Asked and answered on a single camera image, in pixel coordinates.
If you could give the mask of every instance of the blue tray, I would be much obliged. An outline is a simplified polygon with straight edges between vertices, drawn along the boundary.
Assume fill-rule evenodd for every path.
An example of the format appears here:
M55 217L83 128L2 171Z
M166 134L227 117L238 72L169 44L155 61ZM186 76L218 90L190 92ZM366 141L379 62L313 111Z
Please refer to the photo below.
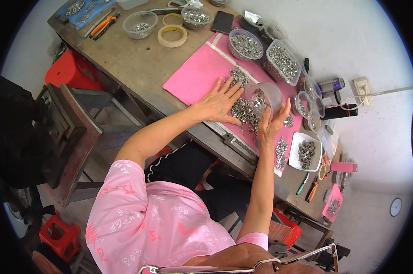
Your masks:
M114 0L112 0L109 3L106 3L106 4L102 5L101 3L104 0L98 0L98 1L94 1L94 2L92 0L78 0L78 1L85 2L85 5L76 14L73 14L71 16L66 16L65 15L71 1L68 1L65 5L63 5L60 9L58 9L56 11L56 15L61 15L65 18L68 18L70 20L70 23L75 25L77 27L77 29L81 29L84 26L86 26L92 19L94 19L97 15L99 15L102 11L104 11L107 7L111 6L115 2ZM83 23L79 22L80 19L82 18L82 16L87 13L86 8L89 7L90 5L94 4L94 3L97 3L97 5L88 12L88 13L91 14L91 16L85 22L83 22Z

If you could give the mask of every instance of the woman's right hand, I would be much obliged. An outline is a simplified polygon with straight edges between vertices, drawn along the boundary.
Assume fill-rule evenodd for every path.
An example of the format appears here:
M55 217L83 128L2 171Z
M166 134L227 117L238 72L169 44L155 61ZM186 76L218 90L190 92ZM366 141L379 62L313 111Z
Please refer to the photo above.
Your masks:
M272 121L269 121L271 111L269 106L265 107L263 116L258 123L258 140L261 145L273 145L275 136L289 116L290 98L287 98L286 105L282 105L280 110L274 114Z

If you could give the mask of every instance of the person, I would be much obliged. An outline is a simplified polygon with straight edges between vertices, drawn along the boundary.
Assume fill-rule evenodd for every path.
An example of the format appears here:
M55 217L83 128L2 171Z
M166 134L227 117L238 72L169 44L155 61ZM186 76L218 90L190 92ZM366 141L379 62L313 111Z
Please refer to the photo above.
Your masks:
M199 102L152 123L122 146L91 210L86 243L102 273L136 274L155 266L233 266L251 268L273 258L267 252L274 199L274 137L290 112L290 99L269 121L266 107L258 125L259 161L252 185L211 172L211 190L194 188L216 158L189 142L144 170L177 135L202 121L241 122L227 113L242 95L241 82L230 88L222 78ZM223 217L245 208L236 241L219 224ZM278 271L265 263L256 273ZM292 263L277 273L319 273L321 269Z

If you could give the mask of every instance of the smartphone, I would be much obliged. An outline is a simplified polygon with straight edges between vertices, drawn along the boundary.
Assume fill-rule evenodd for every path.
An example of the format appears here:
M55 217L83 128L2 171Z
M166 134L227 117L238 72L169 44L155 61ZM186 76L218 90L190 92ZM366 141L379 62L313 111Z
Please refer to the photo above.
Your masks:
M232 14L218 11L211 30L214 32L221 32L223 34L229 34L231 32L233 19L234 16Z

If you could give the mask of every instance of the pink t-shirt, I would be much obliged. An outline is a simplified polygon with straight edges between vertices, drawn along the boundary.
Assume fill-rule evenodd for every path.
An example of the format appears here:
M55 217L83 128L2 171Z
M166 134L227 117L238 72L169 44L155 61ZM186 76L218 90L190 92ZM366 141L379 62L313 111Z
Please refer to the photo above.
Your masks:
M128 160L109 169L85 237L104 274L135 274L145 264L182 266L236 244L193 191L170 182L146 185L144 171ZM250 233L237 244L243 242L267 250L263 233Z

